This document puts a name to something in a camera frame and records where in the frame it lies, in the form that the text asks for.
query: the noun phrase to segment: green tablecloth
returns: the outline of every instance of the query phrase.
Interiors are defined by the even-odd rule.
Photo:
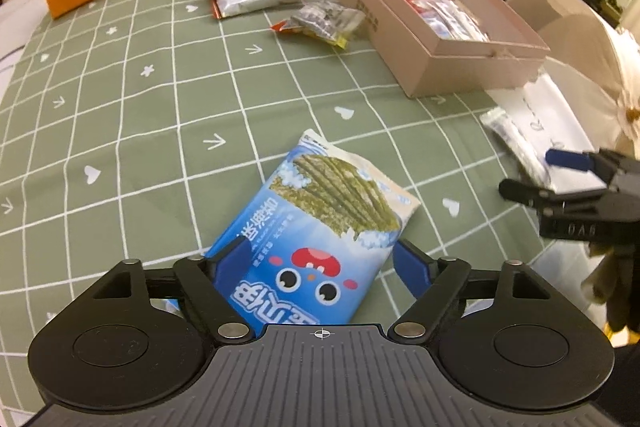
[[[0,106],[5,409],[41,407],[25,354],[53,314],[124,257],[206,251],[307,128],[418,196],[405,236],[424,251],[497,269],[542,250],[497,194],[514,164],[478,122],[489,96],[409,100],[367,41],[277,38],[291,11],[95,0],[43,20]],[[389,261],[354,320],[386,328],[412,301]]]

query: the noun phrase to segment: seaweed picture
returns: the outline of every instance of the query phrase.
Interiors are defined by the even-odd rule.
[[[277,195],[314,216],[337,235],[353,230],[395,232],[398,216],[377,183],[364,179],[350,163],[318,154],[305,154],[283,164],[271,182]]]

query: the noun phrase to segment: cartoon face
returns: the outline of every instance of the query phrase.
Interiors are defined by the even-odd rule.
[[[282,266],[284,261],[281,257],[271,256],[269,263]],[[283,293],[297,292],[301,287],[308,293],[313,288],[316,301],[324,306],[333,306],[343,291],[358,288],[353,279],[340,280],[340,262],[322,250],[298,248],[291,255],[291,264],[275,275],[275,285]]]

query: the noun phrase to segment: red cartoon mouth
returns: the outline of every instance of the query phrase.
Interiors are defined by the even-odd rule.
[[[291,262],[301,268],[315,268],[328,277],[340,273],[340,262],[333,255],[315,248],[298,248],[291,256]]]

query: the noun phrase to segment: open cardboard box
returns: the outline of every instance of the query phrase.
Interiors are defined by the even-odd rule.
[[[408,96],[520,87],[548,47],[502,0],[459,0],[490,42],[441,39],[405,0],[339,0],[367,14],[369,37]]]

